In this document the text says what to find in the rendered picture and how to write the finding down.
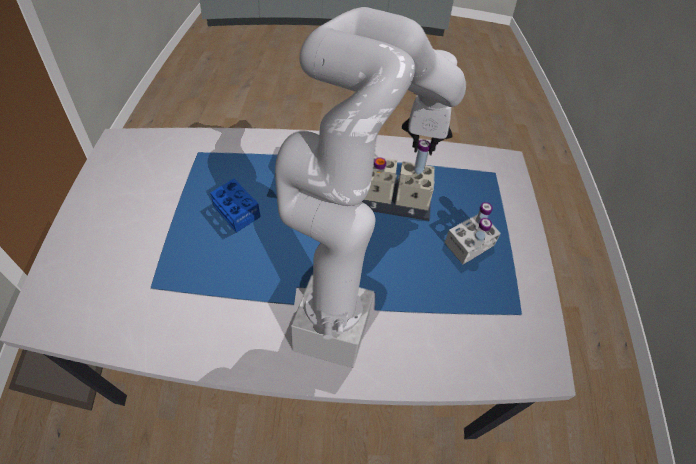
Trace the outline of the blue tube rack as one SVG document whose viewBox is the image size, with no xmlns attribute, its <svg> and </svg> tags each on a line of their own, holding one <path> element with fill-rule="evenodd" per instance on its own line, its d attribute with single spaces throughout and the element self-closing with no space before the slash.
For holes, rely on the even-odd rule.
<svg viewBox="0 0 696 464">
<path fill-rule="evenodd" d="M 214 207 L 235 232 L 261 217 L 258 202 L 235 179 L 230 180 L 210 194 Z"/>
</svg>

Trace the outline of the blue bench mat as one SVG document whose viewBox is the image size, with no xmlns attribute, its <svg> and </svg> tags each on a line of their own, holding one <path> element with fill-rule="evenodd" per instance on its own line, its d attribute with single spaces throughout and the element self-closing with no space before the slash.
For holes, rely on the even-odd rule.
<svg viewBox="0 0 696 464">
<path fill-rule="evenodd" d="M 292 304 L 306 288 L 320 242 L 285 225 L 278 212 L 277 155 L 198 152 L 151 289 Z M 359 288 L 375 311 L 522 315 L 496 173 L 433 166 L 430 220 L 374 212 Z M 235 178 L 258 202 L 260 218 L 238 232 L 211 192 Z M 495 245 L 462 264 L 444 243 L 449 229 L 493 206 Z"/>
</svg>

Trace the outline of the white tube rack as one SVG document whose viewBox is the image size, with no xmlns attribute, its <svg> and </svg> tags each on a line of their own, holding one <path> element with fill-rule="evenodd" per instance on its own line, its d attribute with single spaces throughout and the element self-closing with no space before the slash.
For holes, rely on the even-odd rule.
<svg viewBox="0 0 696 464">
<path fill-rule="evenodd" d="M 446 240 L 444 242 L 462 264 L 467 263 L 468 261 L 477 257 L 481 253 L 483 253 L 486 250 L 493 247 L 495 245 L 499 235 L 500 235 L 500 232 L 492 224 L 491 229 L 488 231 L 488 234 L 485 237 L 485 239 L 483 241 L 478 241 L 475 238 L 476 231 L 479 227 L 479 224 L 476 222 L 477 216 L 478 215 L 476 215 L 476 216 L 464 221 L 463 223 L 449 229 Z M 467 223 L 470 223 L 470 224 L 466 226 Z M 476 226 L 476 230 L 473 228 L 474 225 Z M 455 233 L 455 230 L 458 228 L 460 228 L 460 229 L 457 230 Z M 472 239 L 472 240 L 470 240 L 470 239 Z M 465 241 L 465 244 L 464 244 L 464 241 Z M 472 244 L 472 241 L 475 243 L 474 245 Z M 486 242 L 488 242 L 488 243 L 486 243 Z M 469 247 L 467 247 L 467 246 L 469 246 Z M 479 246 L 481 246 L 481 247 L 479 247 Z M 476 249 L 476 248 L 478 248 L 478 249 Z"/>
</svg>

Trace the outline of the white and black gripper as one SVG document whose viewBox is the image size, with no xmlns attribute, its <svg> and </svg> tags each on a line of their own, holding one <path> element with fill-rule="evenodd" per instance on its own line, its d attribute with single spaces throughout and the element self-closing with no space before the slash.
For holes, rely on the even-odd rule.
<svg viewBox="0 0 696 464">
<path fill-rule="evenodd" d="M 411 110 L 410 119 L 408 118 L 402 124 L 402 129 L 413 138 L 412 147 L 415 148 L 414 152 L 416 153 L 418 149 L 419 135 L 432 137 L 429 155 L 432 155 L 439 142 L 452 138 L 452 131 L 449 127 L 450 118 L 451 107 L 432 108 L 426 106 L 417 95 Z"/>
</svg>

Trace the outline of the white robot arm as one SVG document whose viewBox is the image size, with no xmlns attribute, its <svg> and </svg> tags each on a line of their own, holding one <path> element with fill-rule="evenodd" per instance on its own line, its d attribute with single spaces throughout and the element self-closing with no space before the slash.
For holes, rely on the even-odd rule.
<svg viewBox="0 0 696 464">
<path fill-rule="evenodd" d="M 375 227 L 375 215 L 362 201 L 381 127 L 407 90 L 426 106 L 455 107 L 466 80 L 455 56 L 433 50 L 417 22 L 368 7 L 316 28 L 299 59 L 309 77 L 355 91 L 323 117 L 319 134 L 288 136 L 275 164 L 282 222 L 320 242 L 305 311 L 323 329 L 323 338 L 331 339 L 332 332 L 343 334 L 362 314 L 358 290 Z"/>
</svg>

